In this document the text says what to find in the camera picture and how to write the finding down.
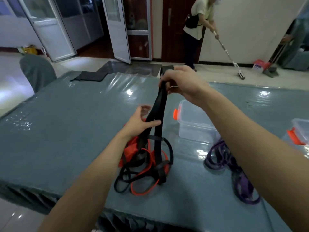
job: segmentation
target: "black pants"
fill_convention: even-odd
[[[194,69],[193,63],[194,63],[195,53],[196,53],[197,47],[200,44],[200,41],[194,38],[193,36],[187,34],[186,32],[184,32],[183,42],[184,42],[184,48],[185,48],[185,53],[186,53],[186,57],[185,57],[186,65]]]

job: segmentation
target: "left hand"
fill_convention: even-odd
[[[142,121],[141,118],[147,115],[150,109],[151,109],[151,106],[149,105],[139,106],[120,132],[125,137],[131,139],[141,134],[147,128],[153,128],[153,127],[160,125],[161,124],[160,120],[155,120],[155,121],[150,121],[150,122]]]

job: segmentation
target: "black bag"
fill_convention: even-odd
[[[198,26],[199,17],[198,15],[192,16],[189,14],[186,18],[186,27],[187,28],[196,28]]]

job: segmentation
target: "door handle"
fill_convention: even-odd
[[[171,25],[172,8],[168,8],[168,26]]]

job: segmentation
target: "container lid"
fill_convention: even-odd
[[[181,124],[217,130],[207,114],[198,106],[188,100],[182,100],[179,104],[177,120]]]
[[[309,144],[309,120],[293,119],[292,124],[292,130],[299,139],[299,145]]]

